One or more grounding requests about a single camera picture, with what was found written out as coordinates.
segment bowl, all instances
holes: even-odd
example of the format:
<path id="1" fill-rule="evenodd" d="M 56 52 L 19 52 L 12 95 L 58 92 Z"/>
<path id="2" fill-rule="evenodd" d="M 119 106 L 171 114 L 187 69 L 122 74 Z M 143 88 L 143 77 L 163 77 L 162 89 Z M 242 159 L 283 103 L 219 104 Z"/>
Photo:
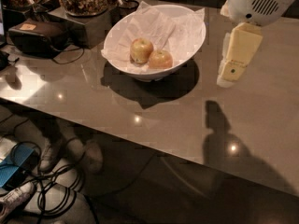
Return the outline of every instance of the bowl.
<path id="1" fill-rule="evenodd" d="M 157 8 L 160 12 L 162 12 L 170 18 L 184 16 L 188 13 L 194 12 L 189 8 L 177 5 L 157 5 L 153 7 Z M 129 24 L 129 21 L 134 16 L 134 14 L 135 13 L 129 14 L 112 27 L 105 39 L 104 49 L 112 49 L 118 44 L 119 40 L 121 39 L 121 36 L 123 35 L 127 25 Z M 194 49 L 192 50 L 192 52 L 186 52 L 186 55 L 184 55 L 184 57 L 180 57 L 179 63 L 176 63 L 171 68 L 161 70 L 147 70 L 146 72 L 136 72 L 124 69 L 123 65 L 119 65 L 117 60 L 107 60 L 113 67 L 115 67 L 116 69 L 123 72 L 129 77 L 133 77 L 135 79 L 146 82 L 150 82 L 152 80 L 160 80 L 179 70 L 179 68 L 182 67 L 183 64 L 185 64 L 201 48 L 206 37 L 206 26 L 204 22 L 199 21 L 198 23 L 201 25 L 196 26 L 194 30 L 191 29 L 189 32 L 189 37 L 190 40 L 193 41 Z"/>

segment ventilation grille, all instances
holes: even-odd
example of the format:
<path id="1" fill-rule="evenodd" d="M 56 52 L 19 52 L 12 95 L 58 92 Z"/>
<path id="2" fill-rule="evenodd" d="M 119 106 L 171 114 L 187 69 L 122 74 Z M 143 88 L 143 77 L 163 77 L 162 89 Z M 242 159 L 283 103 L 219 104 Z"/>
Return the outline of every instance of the ventilation grille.
<path id="1" fill-rule="evenodd" d="M 262 15 L 271 15 L 278 10 L 278 2 L 274 0 L 254 0 L 252 9 Z"/>

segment table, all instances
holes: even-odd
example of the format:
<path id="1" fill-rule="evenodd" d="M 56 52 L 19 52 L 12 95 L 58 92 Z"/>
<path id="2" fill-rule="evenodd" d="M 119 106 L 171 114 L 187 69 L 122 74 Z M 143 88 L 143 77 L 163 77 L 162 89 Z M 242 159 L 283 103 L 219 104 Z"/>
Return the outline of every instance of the table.
<path id="1" fill-rule="evenodd" d="M 164 2 L 145 0 L 151 5 Z M 263 28 L 263 43 L 230 89 L 216 85 L 224 35 L 234 27 L 206 7 L 206 40 L 175 74 L 144 83 L 118 73 L 103 42 L 56 59 L 22 55 L 0 97 L 267 187 L 299 194 L 299 20 Z"/>

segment glossy table surface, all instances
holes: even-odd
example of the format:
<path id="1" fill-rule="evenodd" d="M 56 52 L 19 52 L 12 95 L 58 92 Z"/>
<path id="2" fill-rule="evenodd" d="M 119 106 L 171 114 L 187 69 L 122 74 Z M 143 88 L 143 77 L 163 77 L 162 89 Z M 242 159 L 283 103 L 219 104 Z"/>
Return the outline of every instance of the glossy table surface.
<path id="1" fill-rule="evenodd" d="M 55 58 L 67 64 L 6 46 L 20 60 L 15 77 L 1 77 L 0 97 L 298 195 L 299 20 L 264 27 L 246 74 L 224 89 L 216 78 L 223 38 L 234 26 L 218 9 L 205 11 L 204 45 L 160 81 L 117 72 L 101 56 L 104 41 L 78 60 L 81 50 Z"/>

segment yellow apple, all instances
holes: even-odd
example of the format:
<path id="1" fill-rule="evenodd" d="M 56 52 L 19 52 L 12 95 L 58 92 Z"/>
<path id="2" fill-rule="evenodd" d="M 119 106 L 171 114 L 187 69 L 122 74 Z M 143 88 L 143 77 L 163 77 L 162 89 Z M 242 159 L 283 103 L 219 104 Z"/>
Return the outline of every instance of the yellow apple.
<path id="1" fill-rule="evenodd" d="M 166 69 L 172 67 L 172 55 L 165 49 L 157 49 L 149 56 L 149 68 Z"/>
<path id="2" fill-rule="evenodd" d="M 130 47 L 131 58 L 138 64 L 147 63 L 152 52 L 153 45 L 151 41 L 143 37 L 135 39 Z"/>

